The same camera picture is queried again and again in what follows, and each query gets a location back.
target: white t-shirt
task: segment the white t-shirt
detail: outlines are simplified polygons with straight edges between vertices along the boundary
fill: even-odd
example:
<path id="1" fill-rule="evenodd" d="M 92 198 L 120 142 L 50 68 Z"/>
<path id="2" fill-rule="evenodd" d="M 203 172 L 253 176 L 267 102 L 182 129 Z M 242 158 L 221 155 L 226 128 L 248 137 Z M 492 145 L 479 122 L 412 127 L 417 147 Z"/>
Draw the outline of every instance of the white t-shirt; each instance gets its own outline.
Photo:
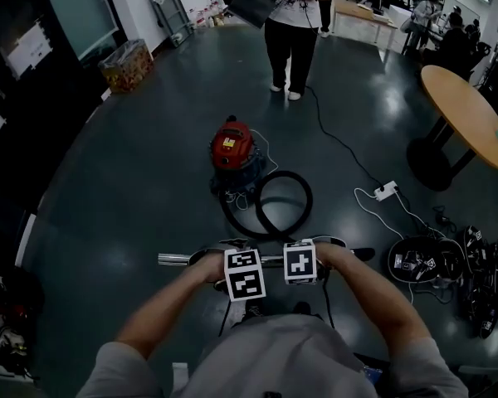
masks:
<path id="1" fill-rule="evenodd" d="M 269 18 L 293 27 L 321 27 L 321 14 L 317 0 L 281 0 Z"/>

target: desk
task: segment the desk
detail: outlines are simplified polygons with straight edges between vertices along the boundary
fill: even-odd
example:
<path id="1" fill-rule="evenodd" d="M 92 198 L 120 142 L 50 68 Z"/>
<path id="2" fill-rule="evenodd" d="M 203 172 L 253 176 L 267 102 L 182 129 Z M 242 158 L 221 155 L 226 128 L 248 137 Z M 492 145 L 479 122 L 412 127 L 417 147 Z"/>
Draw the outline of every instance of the desk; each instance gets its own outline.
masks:
<path id="1" fill-rule="evenodd" d="M 442 117 L 426 138 L 409 144 L 408 163 L 415 177 L 426 187 L 442 191 L 475 155 L 498 169 L 498 115 L 485 98 L 460 76 L 439 66 L 425 66 L 421 79 Z M 441 149 L 454 131 L 470 149 L 450 167 Z"/>
<path id="2" fill-rule="evenodd" d="M 374 38 L 375 43 L 378 41 L 380 27 L 389 28 L 391 30 L 391 36 L 389 37 L 387 49 L 391 49 L 391 45 L 393 44 L 393 39 L 395 37 L 395 31 L 397 31 L 397 27 L 393 24 L 392 21 L 377 21 L 376 19 L 374 19 L 374 13 L 372 11 L 358 7 L 358 5 L 354 2 L 348 2 L 345 0 L 334 0 L 334 21 L 332 23 L 332 32 L 334 34 L 337 33 L 339 27 L 339 17 L 355 17 L 357 19 L 361 19 L 362 21 L 370 22 L 376 25 L 378 29 L 376 30 L 376 37 Z"/>

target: round wooden table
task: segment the round wooden table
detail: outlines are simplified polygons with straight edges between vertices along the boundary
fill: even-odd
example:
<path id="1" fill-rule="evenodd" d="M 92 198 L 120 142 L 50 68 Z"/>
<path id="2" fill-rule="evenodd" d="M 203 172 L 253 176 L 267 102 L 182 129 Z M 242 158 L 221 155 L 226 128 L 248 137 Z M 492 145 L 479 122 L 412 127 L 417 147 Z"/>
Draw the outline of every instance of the round wooden table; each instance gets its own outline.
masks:
<path id="1" fill-rule="evenodd" d="M 452 179 L 478 155 L 498 168 L 498 115 L 478 90 L 439 66 L 425 66 L 422 84 L 442 117 L 426 138 L 413 140 L 408 163 L 415 177 L 432 190 L 446 190 Z M 451 167 L 442 147 L 454 131 L 470 148 Z"/>

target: black hose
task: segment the black hose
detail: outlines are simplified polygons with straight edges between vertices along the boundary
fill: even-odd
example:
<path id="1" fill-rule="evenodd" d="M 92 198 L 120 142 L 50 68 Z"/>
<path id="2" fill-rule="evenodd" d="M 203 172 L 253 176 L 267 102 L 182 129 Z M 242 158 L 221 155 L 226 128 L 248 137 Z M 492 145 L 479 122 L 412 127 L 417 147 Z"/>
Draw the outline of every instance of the black hose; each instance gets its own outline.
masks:
<path id="1" fill-rule="evenodd" d="M 293 223 L 290 227 L 287 229 L 281 231 L 277 229 L 273 223 L 267 218 L 266 213 L 263 210 L 262 207 L 262 202 L 261 202 L 261 194 L 263 188 L 266 186 L 267 183 L 269 183 L 272 180 L 275 180 L 276 178 L 291 178 L 292 180 L 297 181 L 303 188 L 306 194 L 306 204 L 305 204 L 305 209 L 303 210 L 302 214 L 300 215 L 299 219 Z M 240 233 L 243 235 L 246 235 L 247 237 L 252 237 L 253 239 L 258 239 L 258 240 L 280 240 L 285 243 L 291 243 L 295 242 L 294 239 L 291 239 L 290 235 L 295 233 L 299 228 L 306 222 L 308 219 L 308 216 L 311 213 L 312 206 L 314 205 L 314 195 L 312 194 L 312 191 L 310 189 L 310 185 L 308 182 L 301 177 L 299 174 L 291 171 L 275 171 L 272 172 L 271 174 L 268 174 L 265 176 L 259 183 L 258 186 L 256 187 L 255 191 L 255 210 L 256 210 L 256 217 L 258 218 L 258 221 L 262 224 L 262 226 L 266 229 L 267 233 L 258 233 L 257 231 L 251 231 L 242 224 L 240 224 L 240 221 L 237 220 L 237 218 L 232 214 L 231 208 L 228 205 L 227 202 L 227 195 L 225 190 L 221 190 L 219 192 L 219 201 L 222 205 L 223 213 L 225 214 L 225 217 L 228 219 L 228 221 L 231 223 L 231 225 L 238 230 Z"/>

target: black and white marker cube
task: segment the black and white marker cube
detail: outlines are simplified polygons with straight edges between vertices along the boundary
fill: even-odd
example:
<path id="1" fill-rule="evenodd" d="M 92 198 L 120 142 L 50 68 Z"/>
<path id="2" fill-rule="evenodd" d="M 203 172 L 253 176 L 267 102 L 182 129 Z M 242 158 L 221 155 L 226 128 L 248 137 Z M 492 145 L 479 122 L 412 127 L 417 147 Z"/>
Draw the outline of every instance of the black and white marker cube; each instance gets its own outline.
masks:
<path id="1" fill-rule="evenodd" d="M 312 239 L 284 245 L 284 280 L 287 284 L 317 282 L 317 257 Z"/>
<path id="2" fill-rule="evenodd" d="M 258 250 L 226 250 L 225 279 L 232 302 L 266 296 Z"/>

